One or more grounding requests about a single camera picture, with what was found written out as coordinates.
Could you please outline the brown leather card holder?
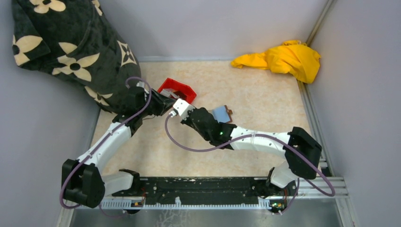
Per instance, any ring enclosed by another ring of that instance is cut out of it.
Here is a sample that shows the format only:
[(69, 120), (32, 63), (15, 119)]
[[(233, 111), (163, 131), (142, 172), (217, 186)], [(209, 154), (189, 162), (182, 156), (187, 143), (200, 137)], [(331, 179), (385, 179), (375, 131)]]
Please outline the brown leather card holder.
[(211, 111), (214, 119), (221, 123), (231, 123), (233, 114), (232, 110), (227, 105), (219, 106)]

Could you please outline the red plastic bin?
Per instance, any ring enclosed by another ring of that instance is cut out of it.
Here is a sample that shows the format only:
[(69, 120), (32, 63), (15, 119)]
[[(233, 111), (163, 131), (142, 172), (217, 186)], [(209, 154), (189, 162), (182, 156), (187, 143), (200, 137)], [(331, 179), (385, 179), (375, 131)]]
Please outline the red plastic bin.
[(197, 94), (196, 92), (188, 85), (178, 82), (172, 78), (167, 78), (163, 84), (157, 90), (160, 94), (163, 95), (163, 89), (172, 89), (175, 93), (187, 103), (192, 104), (195, 100)]

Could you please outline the grey cards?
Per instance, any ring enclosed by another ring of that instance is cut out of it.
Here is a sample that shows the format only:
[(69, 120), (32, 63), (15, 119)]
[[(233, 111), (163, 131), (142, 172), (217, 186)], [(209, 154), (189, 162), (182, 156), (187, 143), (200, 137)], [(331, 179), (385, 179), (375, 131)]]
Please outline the grey cards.
[(175, 93), (174, 90), (172, 89), (163, 89), (163, 95), (166, 95), (167, 97), (174, 98), (174, 99), (179, 99), (180, 97)]

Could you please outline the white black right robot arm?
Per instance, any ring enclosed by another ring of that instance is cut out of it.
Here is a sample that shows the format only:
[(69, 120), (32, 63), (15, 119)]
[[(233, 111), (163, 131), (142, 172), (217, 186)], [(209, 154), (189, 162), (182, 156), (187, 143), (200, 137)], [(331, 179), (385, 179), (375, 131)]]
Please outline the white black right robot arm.
[(218, 122), (205, 108), (196, 108), (182, 99), (174, 103), (170, 113), (197, 131), (213, 146), (212, 150), (254, 150), (283, 158), (284, 162), (271, 170), (266, 182), (272, 195), (280, 194), (297, 178), (313, 180), (318, 175), (322, 147), (303, 128), (293, 127), (290, 132), (250, 130)]

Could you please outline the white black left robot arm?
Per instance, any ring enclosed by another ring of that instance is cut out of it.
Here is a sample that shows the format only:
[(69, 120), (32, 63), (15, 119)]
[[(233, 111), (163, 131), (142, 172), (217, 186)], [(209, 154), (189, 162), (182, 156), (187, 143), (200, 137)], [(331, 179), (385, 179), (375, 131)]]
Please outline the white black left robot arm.
[(151, 88), (131, 86), (118, 95), (116, 101), (117, 116), (101, 139), (83, 155), (75, 160), (68, 159), (62, 165), (59, 202), (64, 208), (95, 208), (105, 196), (124, 191), (135, 196), (142, 189), (139, 173), (135, 171), (121, 169), (111, 175), (102, 175), (102, 171), (136, 133), (143, 118), (164, 115), (176, 100)]

